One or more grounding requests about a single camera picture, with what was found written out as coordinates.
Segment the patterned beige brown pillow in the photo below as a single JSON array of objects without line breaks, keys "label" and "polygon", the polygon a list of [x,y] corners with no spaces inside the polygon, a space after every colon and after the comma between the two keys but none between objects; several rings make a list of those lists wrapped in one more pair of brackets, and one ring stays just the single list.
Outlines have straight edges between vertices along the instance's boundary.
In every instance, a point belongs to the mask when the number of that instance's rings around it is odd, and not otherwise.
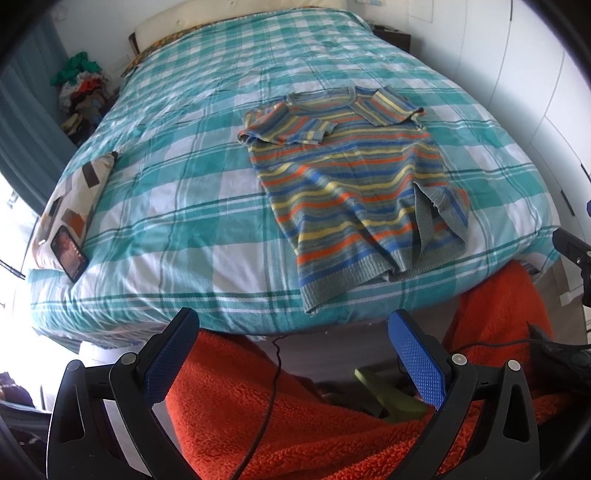
[{"label": "patterned beige brown pillow", "polygon": [[115,151],[96,157],[57,184],[41,214],[32,242],[32,255],[38,269],[61,269],[50,247],[50,241],[61,226],[69,231],[78,246],[82,246],[117,158]]}]

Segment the blue-grey curtain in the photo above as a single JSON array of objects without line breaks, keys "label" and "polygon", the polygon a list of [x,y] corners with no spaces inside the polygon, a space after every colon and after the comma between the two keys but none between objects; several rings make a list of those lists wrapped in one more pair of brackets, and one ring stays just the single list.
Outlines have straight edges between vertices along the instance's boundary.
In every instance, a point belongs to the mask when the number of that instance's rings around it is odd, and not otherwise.
[{"label": "blue-grey curtain", "polygon": [[50,84],[67,60],[46,15],[1,71],[1,174],[37,214],[46,206],[76,146],[61,130],[59,89]]}]

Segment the dark bedside table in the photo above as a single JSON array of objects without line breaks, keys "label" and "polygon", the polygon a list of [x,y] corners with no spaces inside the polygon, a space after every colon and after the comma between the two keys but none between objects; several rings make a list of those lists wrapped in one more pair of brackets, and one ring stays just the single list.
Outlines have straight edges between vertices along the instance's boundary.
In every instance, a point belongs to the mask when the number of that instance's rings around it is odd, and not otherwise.
[{"label": "dark bedside table", "polygon": [[411,52],[412,36],[410,34],[383,25],[373,25],[372,31],[375,36],[389,44],[394,45],[407,53]]}]

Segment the multicolour striped knit shirt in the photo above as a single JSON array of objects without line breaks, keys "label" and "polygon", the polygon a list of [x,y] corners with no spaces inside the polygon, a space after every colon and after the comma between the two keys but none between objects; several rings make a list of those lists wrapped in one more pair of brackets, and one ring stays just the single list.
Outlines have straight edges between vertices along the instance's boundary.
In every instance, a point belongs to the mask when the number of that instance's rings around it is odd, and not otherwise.
[{"label": "multicolour striped knit shirt", "polygon": [[245,114],[238,141],[297,258],[304,310],[462,256],[469,199],[424,110],[391,87],[291,93]]}]

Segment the pile of colourful clothes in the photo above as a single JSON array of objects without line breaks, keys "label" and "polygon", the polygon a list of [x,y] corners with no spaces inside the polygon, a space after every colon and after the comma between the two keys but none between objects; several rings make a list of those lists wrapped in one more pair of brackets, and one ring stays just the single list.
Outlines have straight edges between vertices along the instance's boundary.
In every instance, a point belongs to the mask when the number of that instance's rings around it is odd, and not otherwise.
[{"label": "pile of colourful clothes", "polygon": [[58,89],[58,105],[66,114],[60,129],[76,145],[101,123],[109,107],[109,78],[85,51],[69,57],[51,78]]}]

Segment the olive green object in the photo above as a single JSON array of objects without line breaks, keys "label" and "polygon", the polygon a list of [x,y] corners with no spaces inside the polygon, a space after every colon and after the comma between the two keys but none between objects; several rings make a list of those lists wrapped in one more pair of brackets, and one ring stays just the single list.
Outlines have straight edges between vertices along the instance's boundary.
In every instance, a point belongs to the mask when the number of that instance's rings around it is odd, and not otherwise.
[{"label": "olive green object", "polygon": [[429,412],[430,407],[426,403],[394,388],[369,367],[356,369],[353,375],[382,405],[387,412],[384,420],[389,423],[420,420]]}]

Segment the white wardrobe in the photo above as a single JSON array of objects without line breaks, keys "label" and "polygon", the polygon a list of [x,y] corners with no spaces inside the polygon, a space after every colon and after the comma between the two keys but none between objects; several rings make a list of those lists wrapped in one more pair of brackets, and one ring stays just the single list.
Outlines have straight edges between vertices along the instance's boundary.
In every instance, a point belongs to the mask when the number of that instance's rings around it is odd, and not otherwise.
[{"label": "white wardrobe", "polygon": [[590,237],[590,89],[523,1],[411,1],[413,54],[485,106],[543,174],[564,228]]}]

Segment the black smartphone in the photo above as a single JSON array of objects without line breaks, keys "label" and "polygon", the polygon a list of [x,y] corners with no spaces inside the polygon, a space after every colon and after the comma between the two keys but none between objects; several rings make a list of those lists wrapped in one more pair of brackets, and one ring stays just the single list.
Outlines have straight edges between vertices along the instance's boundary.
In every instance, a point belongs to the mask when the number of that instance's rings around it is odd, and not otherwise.
[{"label": "black smartphone", "polygon": [[87,269],[89,261],[64,225],[58,228],[50,246],[68,279],[76,283]]}]

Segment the orange fleece garment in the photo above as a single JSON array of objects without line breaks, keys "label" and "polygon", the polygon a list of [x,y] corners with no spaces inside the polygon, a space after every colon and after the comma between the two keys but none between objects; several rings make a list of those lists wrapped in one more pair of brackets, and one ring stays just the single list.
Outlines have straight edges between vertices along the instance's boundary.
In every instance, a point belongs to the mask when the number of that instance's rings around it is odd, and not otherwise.
[{"label": "orange fleece garment", "polygon": [[[460,298],[446,348],[501,366],[533,364],[530,326],[551,329],[525,269],[511,262]],[[426,427],[332,405],[242,336],[201,331],[166,398],[187,463],[204,479],[384,479]]]}]

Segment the teal white plaid bedspread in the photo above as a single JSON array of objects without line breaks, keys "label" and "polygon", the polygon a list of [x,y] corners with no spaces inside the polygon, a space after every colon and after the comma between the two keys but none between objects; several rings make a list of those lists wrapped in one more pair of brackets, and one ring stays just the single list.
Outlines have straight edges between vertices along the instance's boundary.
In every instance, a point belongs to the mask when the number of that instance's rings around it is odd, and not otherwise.
[{"label": "teal white plaid bedspread", "polygon": [[[400,282],[375,281],[304,312],[297,264],[238,143],[250,109],[291,92],[391,86],[425,111],[451,180],[470,200],[466,253]],[[119,345],[183,307],[205,328],[266,335],[381,321],[447,301],[516,260],[542,276],[559,218],[541,174],[454,82],[346,10],[304,8],[202,27],[149,55],[68,164],[118,157],[77,282],[33,270],[27,308],[48,336]]]}]

